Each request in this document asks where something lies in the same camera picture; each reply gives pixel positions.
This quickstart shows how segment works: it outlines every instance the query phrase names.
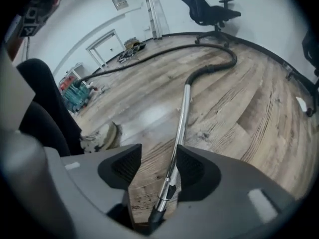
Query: ladder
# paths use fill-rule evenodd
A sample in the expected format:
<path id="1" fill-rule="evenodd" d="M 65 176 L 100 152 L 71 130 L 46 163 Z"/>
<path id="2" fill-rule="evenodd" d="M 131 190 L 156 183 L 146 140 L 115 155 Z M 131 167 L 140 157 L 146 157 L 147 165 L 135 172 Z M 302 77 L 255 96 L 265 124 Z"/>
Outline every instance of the ladder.
<path id="1" fill-rule="evenodd" d="M 154 0 L 145 0 L 150 17 L 150 27 L 153 34 L 153 39 L 162 39 L 159 19 L 156 14 Z"/>

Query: chair wheel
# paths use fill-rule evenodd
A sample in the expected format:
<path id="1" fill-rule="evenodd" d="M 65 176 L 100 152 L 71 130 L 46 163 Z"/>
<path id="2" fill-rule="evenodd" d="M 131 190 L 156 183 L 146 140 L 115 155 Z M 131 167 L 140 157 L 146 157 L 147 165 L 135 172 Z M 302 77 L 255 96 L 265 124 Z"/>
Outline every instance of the chair wheel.
<path id="1" fill-rule="evenodd" d="M 307 111 L 306 111 L 306 114 L 308 117 L 312 117 L 312 115 L 314 115 L 314 112 L 311 108 L 308 108 Z"/>

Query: black vacuum hose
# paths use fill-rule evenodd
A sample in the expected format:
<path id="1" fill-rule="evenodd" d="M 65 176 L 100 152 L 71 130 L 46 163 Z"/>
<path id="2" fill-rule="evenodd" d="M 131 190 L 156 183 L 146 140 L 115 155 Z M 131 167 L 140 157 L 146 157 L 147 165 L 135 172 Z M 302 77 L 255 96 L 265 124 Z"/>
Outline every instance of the black vacuum hose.
<path id="1" fill-rule="evenodd" d="M 227 52 L 232 57 L 232 60 L 227 62 L 227 63 L 224 63 L 224 64 L 206 65 L 206 66 L 204 66 L 202 68 L 199 68 L 198 70 L 193 72 L 187 78 L 185 84 L 191 85 L 195 81 L 195 79 L 197 77 L 199 77 L 199 76 L 201 76 L 203 74 L 209 74 L 209 73 L 214 73 L 214 72 L 217 72 L 217 71 L 229 69 L 229 68 L 232 68 L 233 66 L 235 66 L 236 63 L 237 63 L 236 54 L 232 50 L 230 50 L 228 48 L 225 48 L 223 46 L 215 45 L 215 44 L 208 44 L 208 43 L 188 44 L 188 45 L 178 46 L 178 47 L 174 47 L 174 48 L 171 48 L 171 49 L 160 51 L 158 53 L 155 53 L 155 54 L 153 54 L 153 55 L 151 55 L 151 56 L 149 56 L 147 58 L 144 58 L 144 59 L 142 59 L 142 60 L 140 60 L 138 62 L 135 62 L 135 63 L 127 65 L 127 66 L 123 66 L 123 67 L 120 67 L 120 68 L 117 68 L 117 69 L 113 69 L 113 70 L 109 70 L 109 71 L 106 71 L 106 72 L 101 72 L 101 73 L 97 73 L 97 74 L 94 74 L 94 75 L 89 75 L 89 76 L 83 77 L 82 79 L 76 81 L 74 83 L 74 86 L 76 88 L 78 88 L 81 85 L 82 81 L 87 81 L 87 80 L 92 79 L 94 77 L 98 77 L 98 76 L 102 76 L 102 75 L 106 75 L 106 74 L 111 74 L 111 73 L 115 73 L 115 72 L 118 72 L 118 71 L 122 71 L 122 70 L 128 69 L 128 68 L 130 68 L 132 66 L 139 65 L 139 64 L 144 63 L 144 62 L 146 62 L 146 61 L 148 61 L 148 60 L 150 60 L 152 58 L 155 58 L 157 56 L 169 53 L 171 51 L 181 50 L 181 49 L 186 49 L 186 48 L 192 48 L 192 47 L 210 47 L 210 48 L 220 49 L 220 50 L 223 50 L 223 51 Z"/>

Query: vacuum hose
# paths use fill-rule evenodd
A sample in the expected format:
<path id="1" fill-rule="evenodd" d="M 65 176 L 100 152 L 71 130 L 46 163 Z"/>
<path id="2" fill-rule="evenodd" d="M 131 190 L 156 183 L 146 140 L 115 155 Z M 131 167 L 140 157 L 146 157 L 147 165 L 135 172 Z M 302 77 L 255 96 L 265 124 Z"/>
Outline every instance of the vacuum hose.
<path id="1" fill-rule="evenodd" d="M 198 77 L 200 77 L 204 74 L 210 74 L 210 73 L 214 73 L 214 72 L 218 72 L 218 71 L 222 71 L 222 70 L 226 70 L 226 69 L 230 69 L 230 68 L 234 67 L 237 63 L 236 54 L 233 51 L 231 51 L 230 49 L 219 46 L 219 45 L 207 44 L 207 43 L 188 44 L 188 45 L 174 47 L 171 49 L 167 49 L 167 50 L 155 53 L 155 54 L 153 54 L 147 58 L 144 58 L 136 63 L 133 63 L 131 65 L 127 65 L 127 66 L 117 68 L 114 70 L 101 72 L 101 73 L 97 73 L 94 75 L 84 77 L 75 83 L 75 86 L 78 87 L 78 86 L 80 86 L 82 81 L 89 80 L 91 78 L 98 77 L 101 75 L 106 75 L 106 74 L 125 70 L 129 67 L 133 67 L 133 66 L 136 66 L 138 64 L 144 63 L 152 58 L 169 53 L 171 51 L 192 48 L 192 47 L 210 47 L 210 48 L 220 49 L 220 50 L 227 52 L 231 56 L 232 59 L 227 63 L 218 64 L 218 65 L 206 65 L 202 68 L 199 68 L 195 72 L 191 73 L 185 82 L 183 101 L 182 101 L 182 106 L 181 106 L 181 110 L 180 110 L 179 123 L 178 123 L 177 134 L 176 134 L 175 145 L 174 145 L 172 157 L 170 160 L 169 168 L 167 170 L 167 174 L 166 174 L 164 183 L 163 183 L 161 191 L 159 193 L 158 201 L 155 204 L 155 206 L 153 207 L 151 215 L 149 217 L 149 225 L 150 225 L 150 229 L 152 231 L 154 231 L 163 222 L 163 216 L 164 216 L 164 213 L 166 211 L 166 204 L 170 199 L 172 199 L 174 193 L 176 192 L 176 179 L 177 179 L 177 175 L 178 175 L 178 169 L 176 166 L 176 149 L 177 149 L 177 146 L 179 144 L 184 145 L 185 131 L 186 131 L 187 122 L 188 122 L 189 103 L 190 103 L 190 97 L 191 97 L 190 87 Z"/>

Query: chair backrest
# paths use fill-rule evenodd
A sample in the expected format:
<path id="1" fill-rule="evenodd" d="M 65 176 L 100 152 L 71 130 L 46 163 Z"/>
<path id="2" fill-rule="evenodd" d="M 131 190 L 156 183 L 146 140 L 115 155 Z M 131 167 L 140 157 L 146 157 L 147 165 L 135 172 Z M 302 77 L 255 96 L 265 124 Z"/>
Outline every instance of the chair backrest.
<path id="1" fill-rule="evenodd" d="M 189 6 L 189 15 L 191 19 L 196 22 L 205 22 L 206 11 L 210 8 L 210 5 L 206 0 L 182 0 Z"/>

